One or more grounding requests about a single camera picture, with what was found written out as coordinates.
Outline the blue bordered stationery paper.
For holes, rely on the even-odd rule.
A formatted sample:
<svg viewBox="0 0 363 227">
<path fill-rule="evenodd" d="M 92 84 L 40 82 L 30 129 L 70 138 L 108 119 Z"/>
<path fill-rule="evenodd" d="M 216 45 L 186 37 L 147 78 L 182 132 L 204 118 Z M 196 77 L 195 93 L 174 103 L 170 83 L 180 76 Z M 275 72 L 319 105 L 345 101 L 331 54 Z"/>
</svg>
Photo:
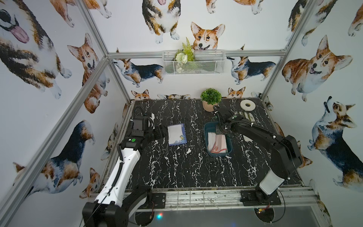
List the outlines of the blue bordered stationery paper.
<svg viewBox="0 0 363 227">
<path fill-rule="evenodd" d="M 187 138 L 186 138 L 184 124 L 169 125 L 167 127 L 167 130 L 168 130 L 168 145 L 169 146 L 187 144 Z"/>
</svg>

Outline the teal plastic storage box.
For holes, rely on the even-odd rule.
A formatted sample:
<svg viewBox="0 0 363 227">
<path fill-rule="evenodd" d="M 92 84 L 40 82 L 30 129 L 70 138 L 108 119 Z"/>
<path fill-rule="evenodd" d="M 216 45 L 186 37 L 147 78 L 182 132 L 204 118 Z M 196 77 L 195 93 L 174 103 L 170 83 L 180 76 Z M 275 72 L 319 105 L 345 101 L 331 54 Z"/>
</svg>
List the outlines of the teal plastic storage box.
<svg viewBox="0 0 363 227">
<path fill-rule="evenodd" d="M 219 131 L 218 122 L 206 123 L 204 135 L 207 153 L 211 157 L 225 157 L 233 152 L 232 140 Z"/>
</svg>

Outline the red bordered stationery paper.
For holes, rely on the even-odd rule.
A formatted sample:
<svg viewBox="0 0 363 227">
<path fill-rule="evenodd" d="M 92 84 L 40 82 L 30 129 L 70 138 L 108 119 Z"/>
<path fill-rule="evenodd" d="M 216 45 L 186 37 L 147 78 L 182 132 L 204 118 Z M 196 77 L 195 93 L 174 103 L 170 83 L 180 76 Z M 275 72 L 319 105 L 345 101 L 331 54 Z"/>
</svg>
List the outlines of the red bordered stationery paper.
<svg viewBox="0 0 363 227">
<path fill-rule="evenodd" d="M 214 132 L 208 133 L 208 151 L 212 154 L 224 154 L 228 152 L 226 137 Z"/>
</svg>

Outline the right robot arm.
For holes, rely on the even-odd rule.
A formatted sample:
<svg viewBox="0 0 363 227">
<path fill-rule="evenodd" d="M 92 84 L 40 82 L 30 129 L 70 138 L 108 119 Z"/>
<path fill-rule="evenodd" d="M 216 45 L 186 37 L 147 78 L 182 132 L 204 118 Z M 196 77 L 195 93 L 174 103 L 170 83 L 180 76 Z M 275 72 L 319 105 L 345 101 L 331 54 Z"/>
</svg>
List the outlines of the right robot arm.
<svg viewBox="0 0 363 227">
<path fill-rule="evenodd" d="M 286 137 L 256 125 L 243 115 L 214 106 L 214 115 L 218 119 L 222 134 L 238 133 L 246 136 L 263 147 L 270 155 L 270 170 L 256 186 L 253 201 L 267 202 L 271 195 L 288 180 L 303 164 L 303 158 L 297 141 L 291 135 Z"/>
</svg>

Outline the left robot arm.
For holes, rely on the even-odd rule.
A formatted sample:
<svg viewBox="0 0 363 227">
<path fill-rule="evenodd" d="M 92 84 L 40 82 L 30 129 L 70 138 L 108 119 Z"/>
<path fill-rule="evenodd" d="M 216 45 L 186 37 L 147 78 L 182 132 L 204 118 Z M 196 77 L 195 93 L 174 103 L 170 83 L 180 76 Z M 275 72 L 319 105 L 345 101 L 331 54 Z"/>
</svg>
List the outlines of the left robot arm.
<svg viewBox="0 0 363 227">
<path fill-rule="evenodd" d="M 140 116 L 133 114 L 130 122 L 124 139 L 116 145 L 119 157 L 107 183 L 82 210 L 85 227 L 126 227 L 140 206 L 152 203 L 149 186 L 137 185 L 130 195 L 124 194 L 142 151 L 149 143 L 166 138 L 168 131 L 163 125 L 156 126 L 151 114 L 144 111 Z"/>
</svg>

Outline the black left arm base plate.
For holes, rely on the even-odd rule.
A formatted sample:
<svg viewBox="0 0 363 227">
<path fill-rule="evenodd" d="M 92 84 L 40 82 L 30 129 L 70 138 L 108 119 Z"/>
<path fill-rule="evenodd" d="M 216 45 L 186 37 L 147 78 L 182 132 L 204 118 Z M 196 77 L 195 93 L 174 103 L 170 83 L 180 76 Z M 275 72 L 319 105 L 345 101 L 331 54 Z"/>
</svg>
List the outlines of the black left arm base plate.
<svg viewBox="0 0 363 227">
<path fill-rule="evenodd" d="M 152 193 L 151 200 L 147 203 L 146 208 L 150 210 L 164 209 L 166 204 L 165 193 Z"/>
</svg>

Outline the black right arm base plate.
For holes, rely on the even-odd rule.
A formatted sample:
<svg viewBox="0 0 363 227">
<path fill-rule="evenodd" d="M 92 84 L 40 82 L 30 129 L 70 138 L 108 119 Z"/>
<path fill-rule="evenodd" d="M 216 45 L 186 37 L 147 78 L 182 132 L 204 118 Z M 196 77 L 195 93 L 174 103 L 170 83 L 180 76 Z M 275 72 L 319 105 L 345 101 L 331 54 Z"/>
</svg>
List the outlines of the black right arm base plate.
<svg viewBox="0 0 363 227">
<path fill-rule="evenodd" d="M 277 191 L 273 192 L 271 195 L 266 195 L 262 191 L 242 190 L 240 191 L 240 195 L 240 202 L 242 202 L 244 206 L 268 206 L 282 204 Z"/>
</svg>

